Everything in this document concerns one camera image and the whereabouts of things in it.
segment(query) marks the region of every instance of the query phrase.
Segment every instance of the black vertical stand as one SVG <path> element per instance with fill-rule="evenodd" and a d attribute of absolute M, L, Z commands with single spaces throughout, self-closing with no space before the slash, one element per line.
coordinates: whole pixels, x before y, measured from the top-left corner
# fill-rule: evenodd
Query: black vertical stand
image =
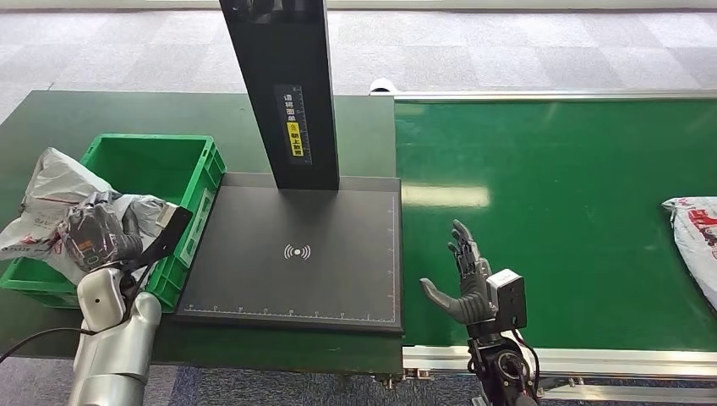
<path fill-rule="evenodd" d="M 324 0 L 220 0 L 279 189 L 338 189 Z"/>

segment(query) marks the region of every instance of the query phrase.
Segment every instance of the robotic hand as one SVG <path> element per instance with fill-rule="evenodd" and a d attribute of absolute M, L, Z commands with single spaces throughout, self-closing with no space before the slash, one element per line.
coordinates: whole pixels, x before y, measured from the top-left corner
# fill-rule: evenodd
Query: robotic hand
<path fill-rule="evenodd" d="M 74 244 L 79 243 L 75 258 L 78 265 L 88 264 L 90 258 L 101 258 L 99 264 L 91 260 L 96 267 L 77 285 L 79 307 L 85 318 L 82 328 L 94 334 L 80 336 L 68 405 L 141 406 L 161 306 L 154 295 L 140 292 L 140 288 L 151 266 L 174 251 L 192 213 L 166 204 L 156 222 L 162 231 L 144 252 L 125 249 L 132 244 L 120 245 L 126 238 L 118 224 L 113 224 L 110 240 L 117 249 L 112 250 L 113 255 L 97 255 L 104 251 L 87 249 L 91 246 L 88 241 L 102 240 L 108 231 L 99 227 L 99 221 L 94 226 L 85 222 L 84 231 L 77 225 L 83 223 L 83 218 L 94 223 L 94 219 L 104 217 L 101 204 L 84 206 L 77 213 L 80 221 L 72 221 L 68 234 Z M 143 267 L 142 276 L 135 280 L 132 273 Z"/>
<path fill-rule="evenodd" d="M 461 297 L 444 294 L 428 278 L 420 283 L 431 302 L 468 330 L 468 370 L 482 386 L 474 404 L 535 405 L 538 356 L 517 332 L 527 325 L 523 278 L 507 269 L 493 275 L 473 235 L 458 220 L 453 221 L 451 234 L 456 243 L 448 243 L 448 248 L 456 259 Z M 532 353 L 535 368 L 525 349 Z"/>
<path fill-rule="evenodd" d="M 68 255 L 84 272 L 109 262 L 133 260 L 142 253 L 137 216 L 128 207 L 122 224 L 112 210 L 113 193 L 92 193 L 85 201 L 70 207 L 60 234 Z"/>
<path fill-rule="evenodd" d="M 427 277 L 421 278 L 421 288 L 430 301 L 463 325 L 490 319 L 495 311 L 488 303 L 485 284 L 485 280 L 491 275 L 488 260 L 480 256 L 473 235 L 458 220 L 453 221 L 451 234 L 457 245 L 448 243 L 448 249 L 456 259 L 461 298 L 454 299 L 444 294 Z"/>

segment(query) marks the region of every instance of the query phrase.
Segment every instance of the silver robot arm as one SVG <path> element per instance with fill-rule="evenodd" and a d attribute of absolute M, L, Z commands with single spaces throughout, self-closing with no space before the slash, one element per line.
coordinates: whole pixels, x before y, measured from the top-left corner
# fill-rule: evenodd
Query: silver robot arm
<path fill-rule="evenodd" d="M 174 252 L 191 217 L 166 204 L 156 222 L 162 232 L 139 258 L 106 264 L 77 285 L 82 328 L 95 334 L 80 335 L 69 406 L 142 405 L 161 305 L 140 286 L 151 264 Z M 135 281 L 131 272 L 143 267 Z"/>
<path fill-rule="evenodd" d="M 141 292 L 123 321 L 119 275 L 116 268 L 103 268 L 88 274 L 77 287 L 85 317 L 82 328 L 98 333 L 80 336 L 68 406 L 141 406 L 143 402 L 161 306 L 152 294 Z"/>

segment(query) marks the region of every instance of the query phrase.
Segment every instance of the gray carpet floor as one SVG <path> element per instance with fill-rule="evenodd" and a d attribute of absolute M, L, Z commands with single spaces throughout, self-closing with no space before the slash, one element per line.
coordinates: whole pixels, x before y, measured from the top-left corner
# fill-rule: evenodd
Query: gray carpet floor
<path fill-rule="evenodd" d="M 244 92 L 222 24 L 218 10 L 0 11 L 0 122 L 34 89 Z M 338 94 L 379 77 L 413 91 L 717 89 L 717 14 L 331 11 L 329 33 Z M 64 404 L 71 381 L 70 361 L 10 359 L 0 406 Z M 145 404 L 464 405 L 475 391 L 471 376 L 388 391 L 361 376 L 158 365 Z"/>

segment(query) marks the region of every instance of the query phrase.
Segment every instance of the green table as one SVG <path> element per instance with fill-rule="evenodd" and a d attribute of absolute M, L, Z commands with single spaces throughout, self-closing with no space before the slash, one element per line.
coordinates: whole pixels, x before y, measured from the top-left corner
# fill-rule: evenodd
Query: green table
<path fill-rule="evenodd" d="M 403 344 L 415 346 L 403 348 L 403 365 L 397 338 L 171 321 L 158 333 L 156 360 L 394 374 L 402 366 L 465 370 L 465 348 L 450 347 L 465 344 L 464 329 L 418 285 L 431 277 L 457 293 L 445 248 L 457 217 L 494 269 L 526 277 L 524 332 L 542 348 L 544 371 L 717 375 L 717 321 L 660 208 L 670 197 L 717 193 L 717 98 L 658 96 L 397 96 L 396 139 L 392 97 L 338 97 L 342 174 L 393 176 L 397 165 L 403 182 Z M 211 134 L 229 170 L 269 170 L 245 96 L 33 92 L 0 126 L 0 220 L 13 217 L 43 148 L 79 156 L 103 132 Z M 0 347 L 78 323 L 77 312 L 0 292 Z M 75 343 L 38 341 L 22 354 L 69 357 Z M 302 354 L 299 344 L 308 347 Z"/>
<path fill-rule="evenodd" d="M 388 98 L 337 97 L 341 174 L 396 175 L 393 105 Z M 102 133 L 208 134 L 227 168 L 270 172 L 246 95 L 34 91 L 0 125 L 0 224 L 16 217 L 37 157 L 54 146 L 79 158 Z M 7 262 L 0 264 L 2 270 Z M 79 326 L 77 310 L 48 309 L 0 290 L 0 348 L 47 328 Z M 77 336 L 58 334 L 23 347 L 22 355 L 74 357 Z M 290 332 L 179 324 L 165 317 L 154 361 L 400 374 L 400 337 Z"/>

